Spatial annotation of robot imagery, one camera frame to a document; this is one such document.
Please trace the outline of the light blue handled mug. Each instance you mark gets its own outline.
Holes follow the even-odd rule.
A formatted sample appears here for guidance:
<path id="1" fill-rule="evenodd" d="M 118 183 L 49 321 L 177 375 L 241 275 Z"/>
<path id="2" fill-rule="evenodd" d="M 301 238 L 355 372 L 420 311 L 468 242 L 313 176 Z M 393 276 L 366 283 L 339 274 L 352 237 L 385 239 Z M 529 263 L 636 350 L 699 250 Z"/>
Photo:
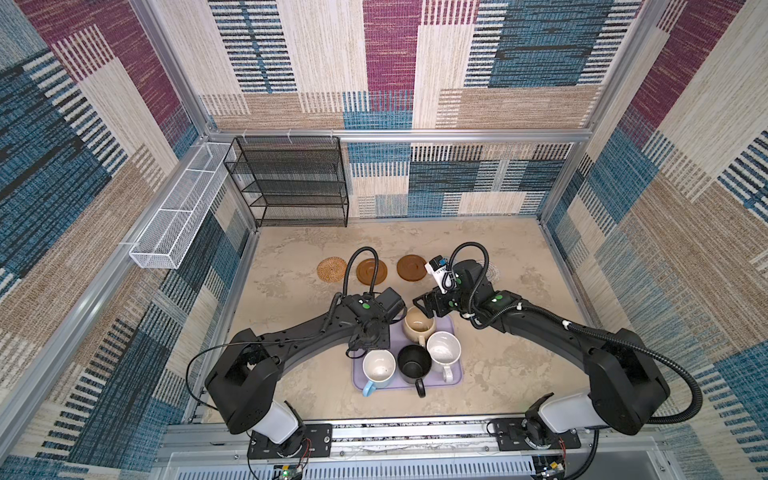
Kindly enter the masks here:
<path id="1" fill-rule="evenodd" d="M 373 350 L 366 354 L 362 363 L 366 384 L 362 395 L 369 397 L 377 390 L 387 387 L 397 371 L 394 355 L 388 350 Z"/>

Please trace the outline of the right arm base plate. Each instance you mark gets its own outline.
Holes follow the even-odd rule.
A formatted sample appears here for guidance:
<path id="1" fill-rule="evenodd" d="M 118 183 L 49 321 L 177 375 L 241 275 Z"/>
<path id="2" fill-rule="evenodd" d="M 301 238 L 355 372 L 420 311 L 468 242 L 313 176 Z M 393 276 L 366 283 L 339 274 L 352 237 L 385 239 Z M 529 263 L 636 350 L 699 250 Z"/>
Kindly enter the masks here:
<path id="1" fill-rule="evenodd" d="M 487 433 L 497 441 L 500 451 L 566 450 L 582 446 L 572 431 L 554 433 L 543 422 L 525 417 L 502 417 L 486 424 Z"/>

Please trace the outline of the black ceramic mug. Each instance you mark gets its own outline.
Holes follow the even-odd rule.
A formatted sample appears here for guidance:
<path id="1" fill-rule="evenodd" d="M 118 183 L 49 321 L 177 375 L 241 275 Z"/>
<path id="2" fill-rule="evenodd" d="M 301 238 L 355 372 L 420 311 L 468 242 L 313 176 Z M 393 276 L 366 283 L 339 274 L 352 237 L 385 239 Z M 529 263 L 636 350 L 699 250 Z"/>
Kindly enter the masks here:
<path id="1" fill-rule="evenodd" d="M 428 350 L 415 344 L 403 347 L 397 355 L 397 367 L 404 381 L 415 387 L 420 398 L 425 398 L 424 379 L 432 368 Z"/>

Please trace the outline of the tan wicker round coaster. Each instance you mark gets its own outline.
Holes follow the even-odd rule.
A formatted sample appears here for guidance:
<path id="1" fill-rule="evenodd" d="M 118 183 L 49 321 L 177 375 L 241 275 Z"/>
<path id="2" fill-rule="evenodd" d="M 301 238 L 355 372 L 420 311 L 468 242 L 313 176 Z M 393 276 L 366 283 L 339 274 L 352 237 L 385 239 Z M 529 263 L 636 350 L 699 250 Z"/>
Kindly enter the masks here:
<path id="1" fill-rule="evenodd" d="M 318 278 L 326 283 L 337 283 L 344 279 L 347 262 L 340 257 L 323 259 L 316 268 Z"/>

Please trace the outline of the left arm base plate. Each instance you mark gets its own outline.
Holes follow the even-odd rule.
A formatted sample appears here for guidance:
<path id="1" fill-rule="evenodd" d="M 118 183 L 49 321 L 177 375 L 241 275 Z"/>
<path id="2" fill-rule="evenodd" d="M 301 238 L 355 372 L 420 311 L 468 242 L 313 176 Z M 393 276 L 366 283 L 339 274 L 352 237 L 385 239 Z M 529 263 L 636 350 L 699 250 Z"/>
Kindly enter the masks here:
<path id="1" fill-rule="evenodd" d="M 267 436 L 253 431 L 247 451 L 249 460 L 299 459 L 330 456 L 333 425 L 330 423 L 301 424 L 283 443 L 274 443 Z"/>

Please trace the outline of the brown wooden round coaster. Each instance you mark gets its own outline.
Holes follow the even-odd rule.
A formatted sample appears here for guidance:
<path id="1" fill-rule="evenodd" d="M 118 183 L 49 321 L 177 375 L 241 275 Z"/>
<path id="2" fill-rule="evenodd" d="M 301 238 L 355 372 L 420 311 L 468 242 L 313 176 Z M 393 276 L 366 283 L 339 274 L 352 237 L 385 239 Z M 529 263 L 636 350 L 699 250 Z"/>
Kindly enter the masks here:
<path id="1" fill-rule="evenodd" d="M 396 265 L 398 275 L 405 281 L 418 282 L 426 275 L 426 260 L 415 254 L 408 254 L 401 257 Z"/>

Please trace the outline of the beige ceramic mug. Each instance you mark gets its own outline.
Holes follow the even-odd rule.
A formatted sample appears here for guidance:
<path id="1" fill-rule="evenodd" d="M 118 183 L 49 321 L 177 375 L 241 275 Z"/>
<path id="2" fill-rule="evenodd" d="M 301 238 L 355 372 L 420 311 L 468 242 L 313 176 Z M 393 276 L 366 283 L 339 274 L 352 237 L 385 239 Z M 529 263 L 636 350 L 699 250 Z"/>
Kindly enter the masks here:
<path id="1" fill-rule="evenodd" d="M 402 329 L 409 341 L 425 347 L 429 337 L 436 331 L 436 320 L 427 317 L 417 307 L 411 307 L 403 320 Z"/>

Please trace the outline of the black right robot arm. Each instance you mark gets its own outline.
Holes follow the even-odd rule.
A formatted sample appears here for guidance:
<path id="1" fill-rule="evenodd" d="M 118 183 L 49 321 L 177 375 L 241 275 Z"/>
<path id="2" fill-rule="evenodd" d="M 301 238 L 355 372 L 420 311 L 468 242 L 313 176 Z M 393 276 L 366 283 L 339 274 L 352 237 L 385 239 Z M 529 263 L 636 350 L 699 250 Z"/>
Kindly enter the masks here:
<path id="1" fill-rule="evenodd" d="M 586 391 L 547 393 L 525 413 L 523 427 L 536 446 L 573 429 L 609 427 L 634 435 L 656 422 L 670 389 L 640 338 L 627 329 L 612 334 L 573 324 L 520 295 L 497 290 L 475 260 L 450 266 L 441 256 L 425 266 L 436 287 L 414 300 L 426 316 L 459 313 L 477 329 L 529 340 L 568 360 L 589 380 Z"/>

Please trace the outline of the white ceramic mug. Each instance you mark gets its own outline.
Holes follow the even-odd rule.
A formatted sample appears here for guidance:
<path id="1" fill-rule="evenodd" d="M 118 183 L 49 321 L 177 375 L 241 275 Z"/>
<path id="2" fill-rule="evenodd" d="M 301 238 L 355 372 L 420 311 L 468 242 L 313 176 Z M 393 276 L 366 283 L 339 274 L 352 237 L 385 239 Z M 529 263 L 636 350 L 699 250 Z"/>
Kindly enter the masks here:
<path id="1" fill-rule="evenodd" d="M 458 338 L 446 331 L 432 334 L 426 344 L 432 360 L 431 371 L 446 384 L 453 384 L 456 375 L 454 367 L 459 363 L 462 346 Z"/>

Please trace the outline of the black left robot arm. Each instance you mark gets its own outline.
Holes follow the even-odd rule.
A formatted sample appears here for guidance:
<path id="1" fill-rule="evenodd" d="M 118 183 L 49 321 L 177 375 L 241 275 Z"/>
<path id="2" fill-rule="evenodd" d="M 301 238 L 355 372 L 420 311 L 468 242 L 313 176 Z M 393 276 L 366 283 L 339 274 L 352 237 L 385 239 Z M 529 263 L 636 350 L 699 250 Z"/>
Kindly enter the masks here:
<path id="1" fill-rule="evenodd" d="M 380 294 L 336 294 L 327 312 L 286 330 L 233 337 L 204 386 L 228 431 L 235 435 L 268 417 L 277 383 L 295 366 L 345 344 L 351 353 L 390 346 L 390 326 L 406 309 L 393 289 Z"/>

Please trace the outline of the aluminium front rail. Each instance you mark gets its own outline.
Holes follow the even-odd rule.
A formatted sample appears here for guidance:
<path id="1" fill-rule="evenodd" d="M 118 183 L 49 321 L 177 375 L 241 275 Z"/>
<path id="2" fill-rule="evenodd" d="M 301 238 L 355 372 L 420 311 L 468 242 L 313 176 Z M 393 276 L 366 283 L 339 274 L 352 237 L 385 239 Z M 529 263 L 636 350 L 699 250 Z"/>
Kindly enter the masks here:
<path id="1" fill-rule="evenodd" d="M 663 435 L 572 430 L 578 449 L 500 451 L 486 431 L 516 414 L 319 420 L 333 425 L 330 456 L 249 460 L 251 438 L 221 424 L 168 428 L 153 479 L 681 479 Z"/>

